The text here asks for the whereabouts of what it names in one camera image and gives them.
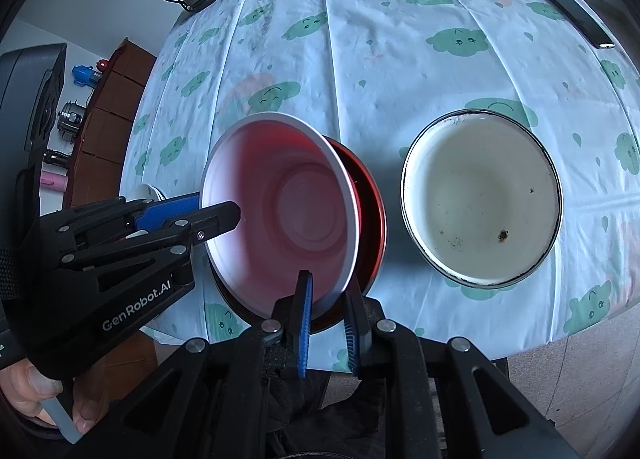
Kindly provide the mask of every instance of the tablecloth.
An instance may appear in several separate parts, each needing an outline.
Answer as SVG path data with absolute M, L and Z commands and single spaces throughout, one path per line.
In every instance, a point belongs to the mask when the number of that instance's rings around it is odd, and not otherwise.
M 353 150 L 382 192 L 388 242 L 369 295 L 417 334 L 464 335 L 497 359 L 640 301 L 639 102 L 638 72 L 619 43 L 593 48 L 545 0 L 219 0 L 169 34 L 121 192 L 140 182 L 168 197 L 197 191 L 209 150 L 235 121 L 267 110 L 302 118 Z M 407 147 L 465 107 L 530 129 L 564 191 L 553 251 L 499 291 L 445 280 L 401 216 Z M 215 342 L 247 327 L 222 300 L 204 249 L 193 255 L 194 291 L 146 329 L 161 342 Z M 313 335 L 309 366 L 346 370 L 345 348 L 342 324 Z

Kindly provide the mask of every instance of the white bowl rim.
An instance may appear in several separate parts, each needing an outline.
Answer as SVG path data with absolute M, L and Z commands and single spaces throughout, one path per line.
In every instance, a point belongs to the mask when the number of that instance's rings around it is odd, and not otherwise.
M 346 220 L 347 220 L 347 241 L 346 241 L 346 255 L 344 259 L 344 263 L 342 265 L 342 269 L 340 271 L 340 276 L 338 276 L 338 280 L 334 285 L 334 288 L 331 289 L 324 296 L 319 298 L 313 304 L 312 311 L 312 319 L 319 317 L 325 312 L 329 311 L 334 303 L 340 298 L 340 295 L 347 289 L 347 285 L 349 284 L 349 280 L 354 273 L 354 268 L 356 264 L 356 258 L 358 256 L 358 240 L 360 233 L 360 225 L 358 219 L 358 211 L 356 207 L 356 198 L 353 188 L 351 187 L 351 181 L 349 175 L 344 168 L 344 165 L 340 161 L 340 157 L 338 157 L 335 150 L 332 148 L 331 144 L 325 139 L 325 137 L 320 134 L 315 128 L 306 123 L 295 116 L 288 115 L 286 113 L 279 112 L 261 112 L 254 113 L 250 116 L 246 116 L 241 120 L 238 120 L 234 123 L 229 129 L 227 129 L 222 136 L 217 140 L 217 142 L 212 147 L 209 152 L 209 157 L 207 158 L 207 163 L 204 167 L 204 171 L 202 173 L 202 184 L 200 185 L 200 208 L 205 208 L 204 200 L 206 199 L 206 192 L 204 190 L 205 182 L 207 179 L 207 174 L 209 173 L 209 167 L 212 163 L 213 156 L 216 151 L 236 132 L 240 129 L 244 128 L 248 124 L 252 124 L 260 121 L 273 121 L 282 123 L 288 126 L 295 128 L 296 130 L 305 134 L 308 138 L 310 138 L 316 146 L 321 150 L 322 154 L 327 159 L 331 169 L 334 171 L 336 179 L 338 181 L 338 185 L 342 192 L 342 196 L 345 198 L 345 211 L 346 211 Z M 205 244 L 207 248 L 207 255 L 209 257 L 209 262 L 215 269 L 220 281 L 224 285 L 224 287 L 233 295 L 233 297 L 240 302 L 240 304 L 244 305 L 244 301 L 238 298 L 235 294 L 235 291 L 229 287 L 228 283 L 226 283 L 225 278 L 220 274 L 220 271 L 212 258 L 212 252 L 210 249 L 210 243 L 212 243 L 213 239 L 207 241 Z M 264 317 L 264 313 L 256 313 L 254 309 L 249 306 L 244 305 L 249 311 L 254 314 L 258 314 Z
M 439 124 L 440 122 L 447 120 L 449 118 L 451 118 L 452 116 L 465 116 L 465 115 L 475 115 L 475 114 L 483 114 L 483 115 L 490 115 L 490 116 L 499 116 L 500 118 L 507 120 L 508 122 L 512 123 L 520 132 L 524 132 L 527 136 L 530 137 L 530 139 L 536 144 L 536 146 L 540 149 L 540 152 L 542 153 L 542 156 L 546 159 L 546 162 L 548 163 L 549 167 L 551 168 L 552 172 L 553 172 L 553 178 L 554 181 L 556 183 L 556 198 L 558 201 L 558 215 L 556 216 L 556 224 L 554 227 L 554 232 L 553 235 L 551 236 L 548 245 L 545 249 L 545 251 L 542 253 L 542 255 L 540 256 L 540 258 L 534 262 L 532 264 L 531 267 L 529 267 L 528 269 L 526 269 L 526 271 L 523 271 L 522 273 L 520 273 L 519 275 L 517 275 L 516 277 L 512 277 L 511 279 L 508 280 L 503 280 L 502 282 L 496 282 L 496 283 L 491 283 L 491 284 L 481 284 L 481 283 L 477 283 L 477 282 L 471 282 L 469 280 L 465 280 L 462 277 L 458 276 L 458 275 L 453 275 L 452 273 L 449 273 L 446 269 L 444 269 L 441 265 L 438 264 L 438 259 L 435 257 L 435 255 L 433 255 L 433 253 L 429 250 L 429 248 L 426 247 L 426 245 L 423 245 L 420 240 L 418 239 L 418 237 L 416 237 L 415 232 L 414 232 L 414 228 L 412 227 L 411 222 L 409 221 L 408 218 L 408 214 L 406 212 L 406 203 L 405 203 L 405 196 L 404 196 L 404 190 L 406 188 L 406 173 L 407 173 L 407 167 L 408 167 L 408 162 L 409 162 L 409 156 L 411 155 L 412 151 L 414 150 L 415 146 L 418 143 L 418 140 L 421 139 L 421 137 L 423 137 L 427 131 L 429 131 L 431 128 L 433 128 L 435 125 Z M 412 240 L 414 241 L 415 245 L 418 247 L 418 249 L 420 249 L 420 252 L 422 254 L 422 256 L 442 275 L 444 275 L 445 277 L 447 277 L 447 279 L 452 280 L 455 283 L 461 284 L 461 285 L 466 285 L 468 287 L 474 287 L 477 289 L 500 289 L 502 287 L 507 287 L 509 285 L 513 285 L 517 282 L 520 282 L 521 280 L 529 277 L 536 269 L 538 269 L 540 267 L 540 265 L 542 264 L 542 262 L 546 259 L 546 257 L 548 256 L 548 254 L 551 252 L 551 249 L 553 248 L 554 244 L 556 243 L 556 239 L 558 238 L 558 233 L 560 232 L 560 227 L 562 225 L 562 211 L 564 210 L 564 202 L 562 200 L 562 185 L 560 183 L 560 177 L 558 176 L 558 171 L 556 170 L 556 165 L 554 165 L 553 160 L 551 160 L 551 157 L 549 156 L 549 153 L 546 151 L 544 145 L 542 144 L 542 142 L 540 142 L 540 140 L 535 136 L 535 134 L 533 134 L 533 132 L 529 131 L 529 129 L 525 128 L 523 125 L 521 125 L 520 123 L 518 123 L 515 120 L 512 120 L 509 116 L 500 114 L 500 113 L 496 113 L 494 111 L 490 111 L 490 110 L 486 110 L 486 109 L 460 109 L 457 111 L 453 111 L 450 113 L 447 113 L 445 115 L 439 116 L 438 118 L 436 118 L 435 120 L 433 120 L 430 124 L 428 124 L 425 128 L 423 128 L 420 133 L 415 137 L 415 139 L 413 140 L 411 146 L 409 147 L 409 151 L 407 152 L 407 155 L 404 159 L 404 163 L 402 164 L 402 175 L 401 175 L 401 179 L 400 179 L 400 205 L 401 205 L 401 209 L 402 209 L 402 218 L 404 219 L 404 225 L 406 226 L 407 231 L 409 232 L 409 235 L 411 236 Z

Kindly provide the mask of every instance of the blue gripper pad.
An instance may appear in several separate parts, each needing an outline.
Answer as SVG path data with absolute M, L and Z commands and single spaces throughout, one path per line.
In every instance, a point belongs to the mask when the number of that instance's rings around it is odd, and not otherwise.
M 136 228 L 138 230 L 146 230 L 154 232 L 162 228 L 162 224 L 172 217 L 188 214 L 200 208 L 200 194 L 181 195 L 172 197 L 157 203 L 151 203 L 146 207 L 138 219 L 136 219 Z
M 311 304 L 313 301 L 313 276 L 306 277 L 305 303 L 302 312 L 302 326 L 298 348 L 298 378 L 306 376 L 306 359 L 309 356 L 309 335 L 311 333 Z

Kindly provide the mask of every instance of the metal screw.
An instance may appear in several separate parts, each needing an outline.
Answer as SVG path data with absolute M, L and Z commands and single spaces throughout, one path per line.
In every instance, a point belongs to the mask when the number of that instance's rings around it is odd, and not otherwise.
M 177 245 L 177 246 L 172 246 L 172 248 L 169 251 L 172 252 L 172 254 L 174 255 L 182 255 L 185 251 L 187 251 L 187 248 L 186 246 Z
M 273 318 L 267 319 L 260 324 L 260 328 L 265 333 L 277 333 L 280 330 L 280 322 Z
M 201 353 L 205 347 L 205 341 L 202 338 L 192 338 L 185 346 L 192 354 Z
M 383 318 L 382 320 L 378 320 L 376 327 L 383 333 L 393 333 L 393 331 L 396 330 L 396 322 Z
M 471 343 L 466 338 L 462 338 L 462 336 L 456 336 L 451 341 L 451 347 L 461 353 L 466 353 L 469 349 L 471 349 Z

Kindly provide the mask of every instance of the floor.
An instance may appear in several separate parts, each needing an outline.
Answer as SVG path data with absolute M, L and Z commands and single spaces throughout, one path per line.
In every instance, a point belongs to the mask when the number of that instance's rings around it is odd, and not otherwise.
M 640 305 L 509 358 L 511 382 L 587 459 L 607 456 L 640 407 Z

